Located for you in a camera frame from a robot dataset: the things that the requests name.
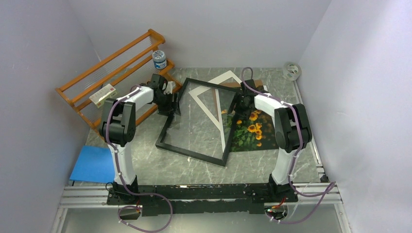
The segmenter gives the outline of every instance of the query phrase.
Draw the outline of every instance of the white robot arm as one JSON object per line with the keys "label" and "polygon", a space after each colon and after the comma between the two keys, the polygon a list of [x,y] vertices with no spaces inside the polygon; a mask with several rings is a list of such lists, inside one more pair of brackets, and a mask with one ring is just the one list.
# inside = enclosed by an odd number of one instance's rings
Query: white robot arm
{"label": "white robot arm", "polygon": [[[109,126],[108,136],[114,146],[109,147],[112,153],[113,164],[116,164],[116,151],[124,183],[130,186],[131,189],[133,189],[133,186],[137,187],[137,177],[133,170],[132,152],[130,143],[128,142],[130,142],[135,135],[136,111],[145,104],[153,102],[158,105],[158,113],[161,115],[167,116],[171,113],[180,114],[177,95],[172,94],[174,86],[174,82],[168,82],[164,77],[153,74],[152,79],[148,83],[143,84],[126,96],[117,98],[116,100],[107,99],[104,102],[99,133],[107,142],[106,127]],[[112,109],[113,105],[120,100],[123,101]],[[117,166],[115,166],[113,187],[122,187],[120,171],[118,171]]]}
{"label": "white robot arm", "polygon": [[[253,80],[244,81],[249,87],[256,90]],[[293,174],[294,167],[292,166],[293,157],[298,157],[301,150],[295,155],[299,148],[299,138],[292,111],[280,102],[269,98],[270,93],[265,95],[257,95],[255,92],[246,88],[244,83],[241,83],[241,93],[235,95],[229,112],[233,110],[240,118],[249,118],[250,113],[256,108],[272,117],[273,126],[275,127],[275,138],[279,145],[279,154],[277,157],[275,168],[271,174],[275,185],[288,185],[289,174]],[[295,104],[293,108],[298,114],[300,130],[303,134],[303,148],[312,139],[312,133],[309,126],[308,117],[305,107],[302,104]]]}

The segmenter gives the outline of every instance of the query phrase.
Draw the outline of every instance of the blue paper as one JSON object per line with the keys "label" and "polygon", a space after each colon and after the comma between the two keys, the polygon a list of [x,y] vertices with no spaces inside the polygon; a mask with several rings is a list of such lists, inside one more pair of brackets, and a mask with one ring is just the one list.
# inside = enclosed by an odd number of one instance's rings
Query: blue paper
{"label": "blue paper", "polygon": [[114,177],[115,168],[110,150],[83,146],[70,179],[73,181],[107,183],[113,182]]}

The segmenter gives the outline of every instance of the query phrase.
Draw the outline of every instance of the black picture frame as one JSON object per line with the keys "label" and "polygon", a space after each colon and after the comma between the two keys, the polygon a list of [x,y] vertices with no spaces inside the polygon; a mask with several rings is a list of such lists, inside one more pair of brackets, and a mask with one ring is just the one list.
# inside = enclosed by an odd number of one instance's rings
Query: black picture frame
{"label": "black picture frame", "polygon": [[[185,92],[185,89],[186,89],[186,87],[189,83],[195,83],[195,84],[198,84],[198,85],[202,85],[202,86],[205,86],[205,87],[211,87],[211,88],[218,89],[218,90],[232,91],[235,94],[240,93],[240,90],[232,88],[232,87],[227,87],[227,86],[218,85],[218,84],[214,84],[214,83],[208,83],[208,82],[205,82],[205,81],[191,79],[191,78],[186,78],[182,88],[179,91],[179,99],[181,99],[181,97],[183,96],[183,94]],[[230,146],[231,146],[231,143],[232,143],[233,134],[236,130],[236,127],[233,126],[235,124],[232,124],[232,127],[230,128],[230,131],[229,131],[229,136],[227,137],[227,139],[225,141],[225,148],[224,148],[224,151],[223,151],[222,158],[218,159],[218,158],[214,158],[214,157],[211,157],[211,156],[208,156],[208,155],[205,155],[205,154],[201,154],[201,153],[198,153],[198,152],[194,152],[194,151],[191,151],[191,150],[183,149],[183,148],[172,146],[170,144],[165,143],[164,140],[165,140],[166,135],[167,135],[167,130],[170,127],[170,125],[172,124],[173,118],[174,118],[174,114],[170,114],[168,116],[168,118],[166,120],[166,123],[163,126],[162,131],[160,132],[159,138],[156,141],[155,145],[156,145],[157,148],[172,151],[172,152],[179,153],[179,154],[182,154],[182,155],[186,155],[186,156],[189,156],[191,158],[199,159],[199,160],[209,162],[209,163],[213,163],[213,164],[216,164],[216,165],[226,166],[226,162],[227,162],[227,159],[228,159],[229,153],[230,153]],[[234,114],[234,116],[232,118],[232,122],[236,122],[238,120],[238,118],[239,117],[237,116],[237,114]]]}

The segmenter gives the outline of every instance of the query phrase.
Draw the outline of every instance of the white wall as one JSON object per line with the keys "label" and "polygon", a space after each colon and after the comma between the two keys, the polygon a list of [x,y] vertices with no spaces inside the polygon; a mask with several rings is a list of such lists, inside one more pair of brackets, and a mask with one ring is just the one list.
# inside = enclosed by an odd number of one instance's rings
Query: white wall
{"label": "white wall", "polygon": [[0,2],[0,232],[50,232],[88,126],[55,92],[98,62],[66,0]]}
{"label": "white wall", "polygon": [[330,0],[70,0],[103,59],[149,28],[177,67],[297,62]]}
{"label": "white wall", "polygon": [[354,233],[412,229],[412,3],[333,0],[298,80]]}

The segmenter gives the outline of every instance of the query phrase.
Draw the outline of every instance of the small box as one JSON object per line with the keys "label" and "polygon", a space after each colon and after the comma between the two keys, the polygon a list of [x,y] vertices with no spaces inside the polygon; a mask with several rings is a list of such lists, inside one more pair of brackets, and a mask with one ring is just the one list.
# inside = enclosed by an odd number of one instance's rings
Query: small box
{"label": "small box", "polygon": [[103,106],[104,101],[108,98],[113,98],[117,95],[117,90],[110,84],[107,84],[102,89],[94,93],[89,99],[96,105],[97,108]]}

